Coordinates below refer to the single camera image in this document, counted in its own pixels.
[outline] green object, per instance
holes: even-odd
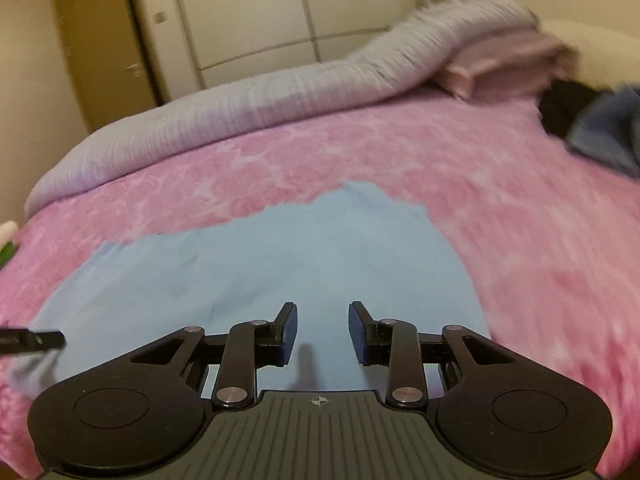
[[[0,269],[2,269],[17,252],[18,246],[13,242],[9,242],[7,245],[5,245],[2,250],[0,250]]]

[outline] black cloth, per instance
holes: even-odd
[[[549,135],[565,139],[578,115],[610,90],[594,90],[575,81],[554,80],[542,94],[538,110]]]

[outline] white pillow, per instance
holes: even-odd
[[[640,82],[640,40],[610,28],[545,21],[541,29],[580,51],[578,79],[594,88]]]

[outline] bed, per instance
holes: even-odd
[[[434,89],[174,156],[44,208],[0,273],[0,322],[27,324],[104,240],[308,203],[348,180],[424,204],[474,281],[492,337],[596,391],[611,478],[640,446],[638,184],[565,152],[533,100],[469,106]],[[40,469],[30,400],[0,368],[0,459]]]

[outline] black circular base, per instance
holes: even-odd
[[[184,450],[204,410],[196,391],[162,368],[138,365],[116,376],[90,370],[41,394],[28,425],[43,466],[125,476]]]
[[[580,384],[537,371],[485,366],[447,393],[436,424],[461,458],[508,478],[556,478],[596,465],[610,435],[606,405]]]

